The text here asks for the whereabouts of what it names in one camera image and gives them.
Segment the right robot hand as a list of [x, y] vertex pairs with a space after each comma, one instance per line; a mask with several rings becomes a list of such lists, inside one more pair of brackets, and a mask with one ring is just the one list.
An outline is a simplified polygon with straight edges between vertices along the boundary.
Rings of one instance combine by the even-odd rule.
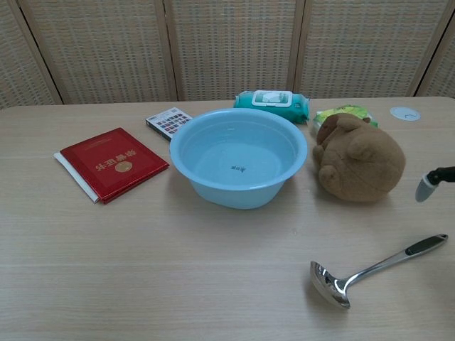
[[424, 202], [436, 190], [441, 182], [454, 182], [454, 167], [441, 167], [422, 176], [415, 192], [415, 200]]

